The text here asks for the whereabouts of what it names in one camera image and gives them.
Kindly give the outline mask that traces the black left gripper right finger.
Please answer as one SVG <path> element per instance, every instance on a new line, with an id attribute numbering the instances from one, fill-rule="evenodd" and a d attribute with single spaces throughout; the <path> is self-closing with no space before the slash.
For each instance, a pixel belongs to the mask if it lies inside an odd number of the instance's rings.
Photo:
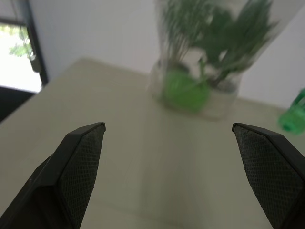
<path id="1" fill-rule="evenodd" d="M 305 156 L 283 135 L 234 123 L 248 182 L 273 229 L 305 229 Z"/>

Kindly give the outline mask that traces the black window frame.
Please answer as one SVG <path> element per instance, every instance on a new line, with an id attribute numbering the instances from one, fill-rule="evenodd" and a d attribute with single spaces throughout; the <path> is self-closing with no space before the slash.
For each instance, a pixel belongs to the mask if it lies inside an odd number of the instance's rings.
<path id="1" fill-rule="evenodd" d="M 42 55 L 30 0 L 0 0 L 0 23 L 26 28 L 33 56 L 30 57 L 32 69 L 39 73 L 42 87 L 49 83 Z"/>

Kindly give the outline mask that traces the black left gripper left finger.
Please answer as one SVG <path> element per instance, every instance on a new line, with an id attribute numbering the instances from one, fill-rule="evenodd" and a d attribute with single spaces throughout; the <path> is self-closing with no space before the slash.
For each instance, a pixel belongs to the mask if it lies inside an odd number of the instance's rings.
<path id="1" fill-rule="evenodd" d="M 94 189 L 105 123 L 68 133 L 0 217 L 0 229 L 80 229 Z"/>

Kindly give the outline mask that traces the green plastic bottle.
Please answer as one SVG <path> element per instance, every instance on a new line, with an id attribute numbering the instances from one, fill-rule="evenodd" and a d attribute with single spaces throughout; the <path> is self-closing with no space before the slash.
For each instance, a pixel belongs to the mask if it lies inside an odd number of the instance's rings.
<path id="1" fill-rule="evenodd" d="M 305 131 L 305 88 L 293 100 L 290 107 L 280 116 L 280 127 L 295 135 Z"/>

